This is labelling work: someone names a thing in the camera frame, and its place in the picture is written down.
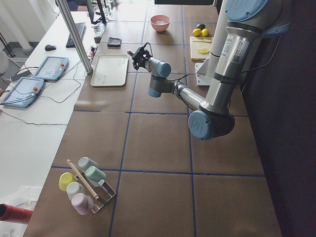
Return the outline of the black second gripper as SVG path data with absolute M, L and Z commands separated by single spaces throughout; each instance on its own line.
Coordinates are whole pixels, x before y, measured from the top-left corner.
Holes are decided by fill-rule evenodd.
M 145 49 L 145 46 L 141 46 L 134 53 L 131 52 L 131 57 L 134 69 L 138 70 L 139 68 L 145 68 L 145 63 L 149 61 L 151 54 Z

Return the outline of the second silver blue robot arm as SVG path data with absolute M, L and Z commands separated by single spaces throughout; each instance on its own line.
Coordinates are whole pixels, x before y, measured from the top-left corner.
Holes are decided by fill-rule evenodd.
M 133 67 L 151 73 L 150 96 L 172 93 L 192 109 L 188 126 L 193 136 L 200 140 L 224 136 L 235 125 L 228 104 L 254 41 L 286 33 L 291 9 L 290 0 L 222 2 L 210 55 L 201 65 L 210 83 L 205 97 L 179 81 L 168 80 L 170 65 L 155 59 L 144 46 L 131 53 Z

